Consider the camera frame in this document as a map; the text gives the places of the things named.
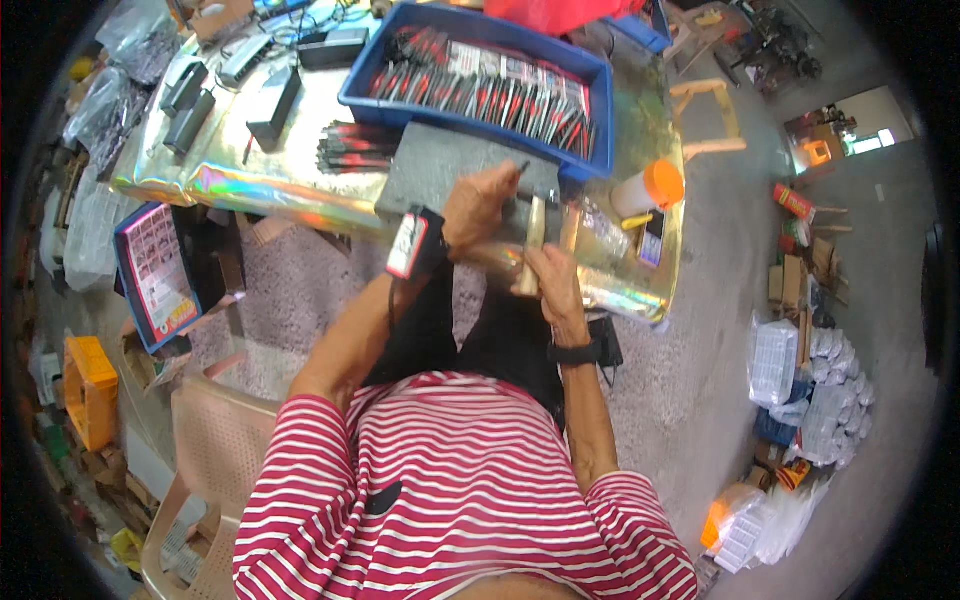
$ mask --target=hand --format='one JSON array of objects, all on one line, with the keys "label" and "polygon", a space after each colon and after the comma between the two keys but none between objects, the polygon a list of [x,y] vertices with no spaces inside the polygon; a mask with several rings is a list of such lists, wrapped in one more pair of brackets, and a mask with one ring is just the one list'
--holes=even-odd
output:
[{"label": "hand", "polygon": [[543,318],[553,326],[557,346],[576,348],[589,344],[584,297],[580,294],[573,256],[546,244],[543,250],[526,249],[523,259],[540,278]]},{"label": "hand", "polygon": [[444,239],[450,260],[457,260],[474,244],[500,227],[503,202],[516,194],[520,171],[511,160],[457,179],[444,206]]}]

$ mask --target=wrist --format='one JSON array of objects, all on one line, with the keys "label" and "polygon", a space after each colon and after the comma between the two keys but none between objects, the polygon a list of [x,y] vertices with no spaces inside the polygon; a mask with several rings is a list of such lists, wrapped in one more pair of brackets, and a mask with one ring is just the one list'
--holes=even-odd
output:
[{"label": "wrist", "polygon": [[554,345],[557,348],[580,348],[592,341],[587,319],[580,315],[562,320],[553,327]]}]

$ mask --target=beige plastic chair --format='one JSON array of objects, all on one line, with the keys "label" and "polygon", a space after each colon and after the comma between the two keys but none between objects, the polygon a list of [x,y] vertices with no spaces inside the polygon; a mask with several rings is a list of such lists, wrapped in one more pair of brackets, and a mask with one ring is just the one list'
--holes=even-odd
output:
[{"label": "beige plastic chair", "polygon": [[[274,434],[277,405],[191,376],[173,393],[172,408],[177,475],[143,545],[143,580],[163,600],[233,599],[233,545]],[[191,493],[219,506],[221,516],[210,551],[184,591],[163,574],[160,547]]]}]

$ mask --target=white container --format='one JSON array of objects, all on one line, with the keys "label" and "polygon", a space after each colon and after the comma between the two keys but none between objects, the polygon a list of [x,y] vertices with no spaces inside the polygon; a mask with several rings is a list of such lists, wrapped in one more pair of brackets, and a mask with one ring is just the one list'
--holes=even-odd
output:
[{"label": "white container", "polygon": [[621,219],[651,210],[668,210],[684,198],[684,178],[677,167],[657,160],[611,193],[611,205]]}]

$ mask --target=black pants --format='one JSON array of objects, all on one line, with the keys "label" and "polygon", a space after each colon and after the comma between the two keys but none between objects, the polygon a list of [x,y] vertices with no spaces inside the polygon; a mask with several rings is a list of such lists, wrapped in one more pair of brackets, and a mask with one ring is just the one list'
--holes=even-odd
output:
[{"label": "black pants", "polygon": [[564,384],[546,357],[550,325],[540,301],[488,287],[480,317],[457,352],[453,340],[453,265],[437,269],[400,317],[363,385],[393,383],[426,371],[475,372],[522,388],[564,430]]}]

